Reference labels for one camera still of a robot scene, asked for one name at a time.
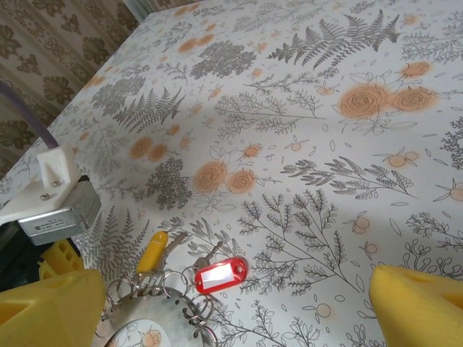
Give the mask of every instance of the red plastic key tag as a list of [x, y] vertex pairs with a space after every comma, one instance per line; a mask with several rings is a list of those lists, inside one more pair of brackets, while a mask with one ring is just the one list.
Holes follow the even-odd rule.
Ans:
[[223, 262], [204, 267], [195, 275], [196, 289], [201, 294], [240, 284], [246, 277], [247, 268], [240, 258], [229, 258]]

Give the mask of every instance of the round metal disc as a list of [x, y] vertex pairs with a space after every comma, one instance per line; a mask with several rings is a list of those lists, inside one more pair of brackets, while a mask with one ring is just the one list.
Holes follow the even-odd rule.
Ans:
[[165, 294], [122, 298], [117, 309], [98, 324], [91, 347], [104, 347], [121, 328], [136, 320], [152, 320], [160, 325], [170, 342], [163, 343], [163, 347], [203, 347], [202, 334], [193, 337], [196, 328], [189, 324], [182, 312], [187, 309], [188, 314], [192, 314], [192, 307], [180, 292], [169, 289], [169, 294], [170, 298]]

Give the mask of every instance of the keychain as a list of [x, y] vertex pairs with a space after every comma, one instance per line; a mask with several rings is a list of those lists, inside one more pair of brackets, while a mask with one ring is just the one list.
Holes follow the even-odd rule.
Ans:
[[247, 267], [243, 260], [229, 258], [199, 269], [195, 275], [195, 286], [199, 293], [210, 294], [240, 284], [246, 274]]

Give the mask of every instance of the yellow key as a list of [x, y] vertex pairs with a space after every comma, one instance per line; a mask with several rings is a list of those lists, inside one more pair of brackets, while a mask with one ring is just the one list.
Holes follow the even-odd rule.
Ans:
[[137, 266], [137, 273], [151, 271], [161, 259], [164, 247], [167, 244], [169, 235], [165, 231], [158, 231], [150, 240]]

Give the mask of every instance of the floral tablecloth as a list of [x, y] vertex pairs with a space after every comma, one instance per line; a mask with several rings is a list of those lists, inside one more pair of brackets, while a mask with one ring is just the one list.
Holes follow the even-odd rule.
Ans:
[[457, 4], [217, 0], [149, 16], [51, 126], [101, 195], [76, 238], [86, 265], [127, 277], [153, 233], [186, 231], [167, 267], [218, 241], [216, 260], [249, 264], [217, 295], [220, 346], [385, 346], [376, 265], [463, 279]]

